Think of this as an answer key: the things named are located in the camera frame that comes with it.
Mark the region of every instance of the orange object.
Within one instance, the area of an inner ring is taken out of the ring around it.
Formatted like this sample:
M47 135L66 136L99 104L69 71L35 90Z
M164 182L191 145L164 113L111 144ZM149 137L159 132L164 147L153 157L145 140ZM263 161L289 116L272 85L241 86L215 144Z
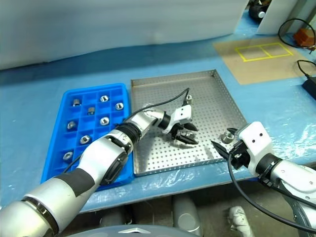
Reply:
M313 46L314 45L313 30L300 28L298 32L294 34L293 37L299 46Z

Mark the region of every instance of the cardboard sheet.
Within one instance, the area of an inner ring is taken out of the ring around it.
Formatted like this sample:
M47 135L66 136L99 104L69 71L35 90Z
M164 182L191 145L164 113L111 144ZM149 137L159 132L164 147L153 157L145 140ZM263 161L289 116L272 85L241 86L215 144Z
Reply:
M213 44L217 52L240 84L303 77L296 61L307 60L295 48L283 44L278 37L218 42ZM309 74L316 68L302 63Z

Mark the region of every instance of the stainless steel tray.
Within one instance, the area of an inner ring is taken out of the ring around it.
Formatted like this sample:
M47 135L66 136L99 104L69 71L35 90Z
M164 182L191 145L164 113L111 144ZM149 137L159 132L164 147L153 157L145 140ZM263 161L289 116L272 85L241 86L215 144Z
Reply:
M193 124L199 129L198 145L172 141L161 129L153 128L134 151L134 173L138 176L194 165L223 161L211 140L220 142L226 128L239 128L246 120L216 70L132 80L132 109L158 103L190 88L193 97ZM179 98L160 108L169 114L182 105Z

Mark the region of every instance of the gray floor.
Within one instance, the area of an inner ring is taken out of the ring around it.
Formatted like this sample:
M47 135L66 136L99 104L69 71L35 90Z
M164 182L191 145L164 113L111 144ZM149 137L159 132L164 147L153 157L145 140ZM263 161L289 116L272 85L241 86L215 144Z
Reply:
M241 182L241 186L258 204L268 210L293 220L292 210L283 197L256 182ZM232 184L190 192L202 221L205 237L238 237L227 222L228 209L241 205L256 237L298 237L296 229L279 223L248 204ZM131 205L133 221L137 224L172 226L171 197L162 197ZM101 213L78 216L63 235L95 228Z

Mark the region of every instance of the blue plastic tray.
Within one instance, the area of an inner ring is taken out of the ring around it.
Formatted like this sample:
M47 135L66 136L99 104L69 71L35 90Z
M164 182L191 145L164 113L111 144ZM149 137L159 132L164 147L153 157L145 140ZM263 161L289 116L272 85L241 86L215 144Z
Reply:
M109 97L107 102L100 101L103 95ZM80 105L73 106L74 99L79 99ZM123 110L116 110L115 104L118 102L124 104ZM95 107L94 115L88 115L89 107ZM129 112L128 93L125 85L121 83L65 92L50 141L41 182L62 173L72 160L82 154L88 146L80 144L79 141L82 136L89 135L93 141L100 138L114 129L117 124L122 123L124 118L129 115ZM110 123L102 126L100 124L102 117L108 117ZM77 127L71 131L67 129L67 124L70 121L74 121L77 124ZM65 162L63 156L70 151L73 152L72 159ZM78 163L77 161L72 165L69 171L74 170ZM133 158L131 154L115 182L110 185L100 186L98 191L129 183L133 179Z

